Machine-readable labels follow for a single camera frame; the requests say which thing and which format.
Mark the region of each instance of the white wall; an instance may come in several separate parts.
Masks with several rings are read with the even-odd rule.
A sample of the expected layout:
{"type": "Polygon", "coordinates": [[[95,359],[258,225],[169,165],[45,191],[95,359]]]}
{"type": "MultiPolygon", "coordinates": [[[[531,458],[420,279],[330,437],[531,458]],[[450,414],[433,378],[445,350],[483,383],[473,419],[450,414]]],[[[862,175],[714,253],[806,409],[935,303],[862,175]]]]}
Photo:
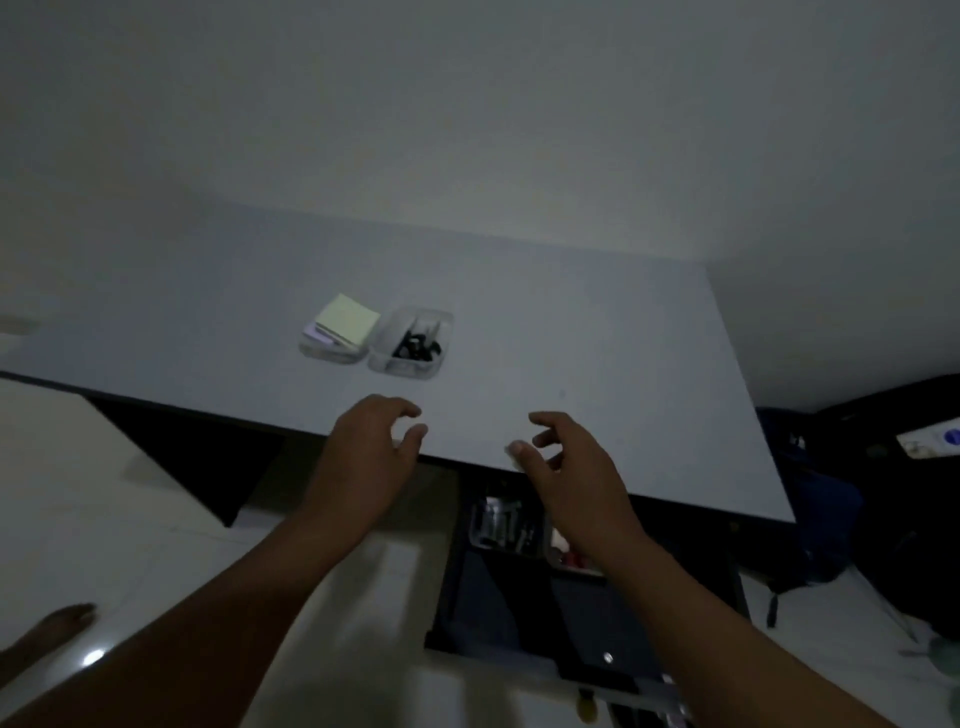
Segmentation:
{"type": "Polygon", "coordinates": [[[0,314],[213,196],[707,260],[759,402],[960,369],[958,49],[955,0],[15,0],[0,314]]]}

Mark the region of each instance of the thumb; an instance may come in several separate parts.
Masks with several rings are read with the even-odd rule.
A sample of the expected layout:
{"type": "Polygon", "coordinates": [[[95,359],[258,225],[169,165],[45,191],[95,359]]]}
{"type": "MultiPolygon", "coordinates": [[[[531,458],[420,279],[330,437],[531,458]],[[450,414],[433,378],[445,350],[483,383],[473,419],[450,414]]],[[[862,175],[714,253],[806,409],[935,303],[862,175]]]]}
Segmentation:
{"type": "Polygon", "coordinates": [[[540,451],[522,440],[514,440],[507,451],[513,456],[517,464],[527,473],[527,477],[537,490],[546,487],[553,477],[553,471],[546,464],[540,451]]]}
{"type": "Polygon", "coordinates": [[[411,468],[417,462],[417,455],[420,454],[420,444],[423,442],[423,438],[426,437],[427,429],[428,427],[423,423],[412,426],[407,430],[402,442],[400,442],[399,447],[396,449],[403,462],[411,468]]]}

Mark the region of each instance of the purple sticky note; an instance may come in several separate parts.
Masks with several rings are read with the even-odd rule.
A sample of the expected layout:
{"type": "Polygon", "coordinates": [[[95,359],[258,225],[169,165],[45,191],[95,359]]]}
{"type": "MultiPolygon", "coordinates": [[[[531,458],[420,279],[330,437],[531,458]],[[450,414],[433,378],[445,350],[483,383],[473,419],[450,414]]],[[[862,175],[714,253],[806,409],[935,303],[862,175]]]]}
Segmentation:
{"type": "Polygon", "coordinates": [[[331,336],[327,336],[325,333],[320,333],[319,331],[317,331],[317,327],[313,324],[307,324],[303,328],[303,333],[305,333],[311,339],[319,341],[321,344],[327,344],[329,347],[343,346],[343,344],[341,344],[339,341],[332,338],[331,336]]]}

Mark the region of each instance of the hand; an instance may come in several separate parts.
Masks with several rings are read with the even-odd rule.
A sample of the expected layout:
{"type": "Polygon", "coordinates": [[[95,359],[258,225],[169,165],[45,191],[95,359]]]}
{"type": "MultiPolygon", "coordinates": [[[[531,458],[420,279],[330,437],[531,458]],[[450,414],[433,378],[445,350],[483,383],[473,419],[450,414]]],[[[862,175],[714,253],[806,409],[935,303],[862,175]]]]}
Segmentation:
{"type": "Polygon", "coordinates": [[[354,404],[333,426],[301,513],[324,519],[349,547],[359,543],[410,479],[427,431],[414,425],[395,448],[391,427],[399,417],[419,414],[399,397],[370,395],[354,404]]]}
{"type": "Polygon", "coordinates": [[[534,438],[537,448],[560,444],[564,449],[544,460],[537,448],[517,440],[510,454],[557,530],[604,569],[626,540],[646,538],[620,473],[593,435],[566,413],[531,412],[530,422],[548,428],[534,438]]]}

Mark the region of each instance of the blue backpack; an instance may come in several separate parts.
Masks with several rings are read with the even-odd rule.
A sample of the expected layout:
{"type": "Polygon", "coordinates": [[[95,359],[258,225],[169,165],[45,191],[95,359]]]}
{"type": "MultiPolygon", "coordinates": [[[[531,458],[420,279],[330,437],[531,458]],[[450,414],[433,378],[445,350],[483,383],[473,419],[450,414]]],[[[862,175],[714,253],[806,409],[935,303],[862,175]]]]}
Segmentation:
{"type": "Polygon", "coordinates": [[[756,413],[797,522],[739,517],[732,525],[732,552],[773,593],[767,612],[772,628],[781,594],[832,581],[850,565],[863,498],[807,450],[811,436],[816,439],[816,416],[769,407],[756,413]]]}

